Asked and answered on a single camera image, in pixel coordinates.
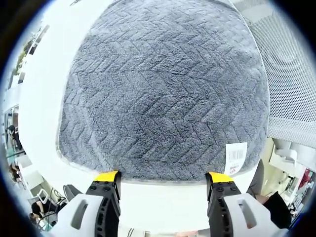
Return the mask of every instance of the desk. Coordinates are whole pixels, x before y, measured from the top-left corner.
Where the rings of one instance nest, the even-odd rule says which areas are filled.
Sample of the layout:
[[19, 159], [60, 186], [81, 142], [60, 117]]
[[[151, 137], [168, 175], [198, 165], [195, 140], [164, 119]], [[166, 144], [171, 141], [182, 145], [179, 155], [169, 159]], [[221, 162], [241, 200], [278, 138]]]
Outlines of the desk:
[[[86, 32], [110, 1], [82, 0], [60, 9], [28, 65], [19, 105], [20, 140], [41, 175], [60, 193], [73, 184], [85, 193], [95, 171], [82, 170], [56, 151], [67, 75]], [[234, 177], [244, 193], [256, 167]], [[122, 182], [120, 225], [173, 233], [209, 228], [206, 184], [149, 185]]]

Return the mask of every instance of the barcode label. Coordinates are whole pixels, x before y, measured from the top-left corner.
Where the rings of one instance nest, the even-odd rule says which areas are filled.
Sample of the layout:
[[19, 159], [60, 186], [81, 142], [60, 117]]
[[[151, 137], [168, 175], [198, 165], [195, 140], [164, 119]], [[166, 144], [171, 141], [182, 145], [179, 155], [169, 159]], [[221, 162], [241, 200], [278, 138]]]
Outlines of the barcode label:
[[240, 171], [245, 162], [247, 143], [226, 144], [225, 174], [233, 175]]

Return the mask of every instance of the chevron textured fabric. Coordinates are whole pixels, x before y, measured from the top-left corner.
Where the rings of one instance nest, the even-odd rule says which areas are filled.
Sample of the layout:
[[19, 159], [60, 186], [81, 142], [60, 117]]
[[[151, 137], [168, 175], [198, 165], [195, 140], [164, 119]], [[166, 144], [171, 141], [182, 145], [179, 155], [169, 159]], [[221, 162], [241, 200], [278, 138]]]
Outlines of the chevron textured fabric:
[[74, 58], [59, 148], [127, 179], [204, 180], [224, 171], [227, 143], [247, 142], [253, 167], [269, 109], [260, 53], [227, 0], [120, 0]]

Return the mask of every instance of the perforated white panel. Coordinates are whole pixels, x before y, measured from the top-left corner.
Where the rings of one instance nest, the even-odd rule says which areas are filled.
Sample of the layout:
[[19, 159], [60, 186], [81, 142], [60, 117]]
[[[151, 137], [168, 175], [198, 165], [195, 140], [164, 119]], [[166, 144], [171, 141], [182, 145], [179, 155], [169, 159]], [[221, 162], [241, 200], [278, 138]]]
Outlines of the perforated white panel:
[[265, 0], [234, 3], [266, 67], [271, 112], [268, 136], [316, 148], [316, 74], [307, 48]]

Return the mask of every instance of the white tag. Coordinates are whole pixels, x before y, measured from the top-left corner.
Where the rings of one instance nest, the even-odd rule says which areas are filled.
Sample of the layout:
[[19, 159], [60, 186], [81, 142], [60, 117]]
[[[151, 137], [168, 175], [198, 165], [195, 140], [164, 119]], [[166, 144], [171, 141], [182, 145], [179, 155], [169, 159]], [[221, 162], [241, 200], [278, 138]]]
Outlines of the white tag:
[[247, 143], [226, 144], [226, 163], [224, 174], [233, 175], [240, 171], [245, 162]]

